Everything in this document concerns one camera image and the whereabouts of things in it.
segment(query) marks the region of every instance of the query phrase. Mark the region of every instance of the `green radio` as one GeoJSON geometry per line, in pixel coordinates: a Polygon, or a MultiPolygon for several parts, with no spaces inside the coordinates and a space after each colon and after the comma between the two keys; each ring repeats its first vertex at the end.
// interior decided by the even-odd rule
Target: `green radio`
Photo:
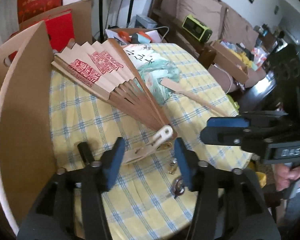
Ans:
{"type": "Polygon", "coordinates": [[[212,30],[191,14],[186,17],[182,28],[203,43],[207,42],[212,35],[212,30]]]}

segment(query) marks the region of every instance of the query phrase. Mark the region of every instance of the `human hand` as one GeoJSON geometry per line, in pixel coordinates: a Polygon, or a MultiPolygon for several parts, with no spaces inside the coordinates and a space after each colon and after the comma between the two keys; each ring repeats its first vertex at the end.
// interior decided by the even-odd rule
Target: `human hand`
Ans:
{"type": "Polygon", "coordinates": [[[290,168],[283,163],[274,165],[274,179],[277,191],[288,188],[290,186],[290,180],[297,180],[299,178],[300,166],[290,170],[290,168]]]}

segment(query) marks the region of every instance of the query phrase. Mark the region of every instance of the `checkered tablecloth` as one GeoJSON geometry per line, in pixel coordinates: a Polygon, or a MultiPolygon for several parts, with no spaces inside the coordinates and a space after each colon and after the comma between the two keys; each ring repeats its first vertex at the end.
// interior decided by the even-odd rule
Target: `checkered tablecloth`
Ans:
{"type": "MultiPolygon", "coordinates": [[[[236,115],[218,83],[190,54],[175,44],[153,44],[151,48],[177,65],[183,87],[222,108],[229,116],[236,115]]],[[[200,141],[200,131],[214,115],[196,102],[173,95],[162,108],[178,136],[201,160],[231,170],[244,167],[250,159],[250,154],[239,147],[210,146],[200,141]]],[[[112,148],[118,136],[125,139],[128,150],[147,143],[155,133],[56,71],[52,71],[50,117],[58,166],[68,170],[82,168],[76,148],[79,142],[88,141],[98,159],[112,148]]],[[[172,196],[171,183],[180,174],[168,173],[172,155],[173,151],[166,151],[120,168],[114,188],[102,196],[113,239],[167,237],[191,221],[196,194],[186,190],[181,197],[172,196]]],[[[81,221],[78,198],[76,212],[81,221]]]]}

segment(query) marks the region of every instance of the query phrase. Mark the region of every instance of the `wooden spatula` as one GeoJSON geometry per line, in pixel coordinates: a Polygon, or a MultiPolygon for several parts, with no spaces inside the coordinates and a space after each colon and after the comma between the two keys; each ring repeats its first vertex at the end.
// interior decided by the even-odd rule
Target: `wooden spatula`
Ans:
{"type": "Polygon", "coordinates": [[[214,112],[218,113],[221,116],[228,116],[228,114],[226,112],[222,111],[220,108],[213,106],[212,104],[210,104],[208,101],[202,99],[201,97],[199,97],[189,91],[186,91],[179,83],[174,82],[169,78],[162,79],[161,85],[163,85],[167,88],[170,88],[176,94],[182,94],[182,95],[192,99],[193,101],[196,101],[198,104],[213,110],[214,112]]]}

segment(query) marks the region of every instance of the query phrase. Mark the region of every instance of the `wooden armrest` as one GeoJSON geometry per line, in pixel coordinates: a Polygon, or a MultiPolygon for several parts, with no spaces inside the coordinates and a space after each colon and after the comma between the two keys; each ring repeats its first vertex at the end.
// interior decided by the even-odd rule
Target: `wooden armrest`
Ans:
{"type": "Polygon", "coordinates": [[[152,13],[159,17],[160,25],[168,26],[170,28],[170,32],[172,32],[174,36],[176,36],[175,32],[180,33],[190,43],[190,45],[194,47],[196,52],[198,52],[199,54],[201,53],[204,47],[204,43],[196,40],[189,32],[187,32],[184,28],[182,28],[182,22],[180,20],[166,13],[163,13],[158,9],[154,9],[152,13]]]}

